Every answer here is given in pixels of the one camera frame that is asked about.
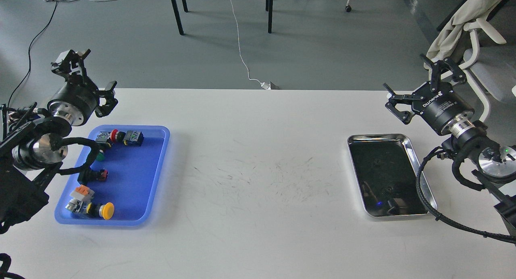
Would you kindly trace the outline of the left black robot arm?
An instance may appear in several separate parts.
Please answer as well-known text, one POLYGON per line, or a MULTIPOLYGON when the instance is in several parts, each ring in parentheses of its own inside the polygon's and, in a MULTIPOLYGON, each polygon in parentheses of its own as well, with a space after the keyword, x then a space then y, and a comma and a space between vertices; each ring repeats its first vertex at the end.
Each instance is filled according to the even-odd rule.
POLYGON ((118 104, 116 81, 100 90, 88 77, 84 60, 90 52, 68 50, 52 62, 52 73, 65 84, 46 108, 1 106, 1 233, 48 204, 45 190, 55 175, 89 172, 102 150, 94 140, 69 137, 72 127, 83 126, 92 114, 107 116, 118 104))

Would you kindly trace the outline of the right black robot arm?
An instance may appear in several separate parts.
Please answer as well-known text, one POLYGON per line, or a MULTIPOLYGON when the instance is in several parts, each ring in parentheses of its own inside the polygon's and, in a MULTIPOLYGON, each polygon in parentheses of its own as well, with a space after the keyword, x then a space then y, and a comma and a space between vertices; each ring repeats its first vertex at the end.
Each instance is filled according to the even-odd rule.
POLYGON ((410 95, 398 95, 386 83, 389 92, 385 107, 402 123, 408 124, 418 115, 439 136, 449 135, 442 145, 435 147, 416 171, 416 191, 424 207, 437 221, 451 227, 482 235, 498 241, 515 244, 514 235, 479 231, 456 222, 435 209, 424 196, 420 179, 427 162, 434 156, 453 161, 454 178, 470 189, 486 189, 498 203, 495 205, 506 226, 515 227, 515 196, 503 194, 501 185, 515 180, 515 146, 502 146, 487 136, 487 126, 482 121, 472 121, 474 109, 454 90, 452 83, 441 79, 443 70, 450 71, 453 82, 466 82, 466 73, 451 58, 431 61, 426 55, 422 60, 431 68, 431 79, 410 95))

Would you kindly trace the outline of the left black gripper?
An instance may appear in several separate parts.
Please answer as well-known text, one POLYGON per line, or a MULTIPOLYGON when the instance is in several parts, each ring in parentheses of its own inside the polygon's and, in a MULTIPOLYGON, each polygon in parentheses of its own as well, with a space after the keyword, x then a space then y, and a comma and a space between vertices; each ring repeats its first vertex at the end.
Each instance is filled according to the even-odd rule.
POLYGON ((99 118, 108 116, 118 104, 114 91, 117 81, 109 82, 105 90, 92 85, 84 65, 90 52, 90 49, 84 52, 68 50, 50 64, 50 71, 63 77, 66 84, 50 99, 48 111, 52 116, 65 119, 71 126, 84 125, 94 110, 99 118), (99 99, 105 99, 105 103, 98 104, 99 99))

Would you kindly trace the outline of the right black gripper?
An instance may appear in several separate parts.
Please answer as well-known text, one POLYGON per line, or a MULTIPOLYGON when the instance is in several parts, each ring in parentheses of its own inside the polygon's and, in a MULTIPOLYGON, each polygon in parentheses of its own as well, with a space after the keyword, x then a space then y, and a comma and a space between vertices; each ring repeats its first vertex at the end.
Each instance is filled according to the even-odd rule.
POLYGON ((429 83, 422 84, 411 95, 398 95, 387 83, 383 83, 383 87, 390 94, 385 107, 402 123, 410 123, 416 112, 437 135, 448 135, 450 134, 448 124, 452 119, 457 115, 471 118, 475 110, 454 92, 451 83, 441 82, 441 74, 444 70, 448 70, 452 81, 459 84, 466 82, 466 74, 450 57, 432 61, 426 55, 420 54, 420 58, 431 68, 429 83), (400 111, 396 108, 398 104, 409 105, 411 110, 400 111))

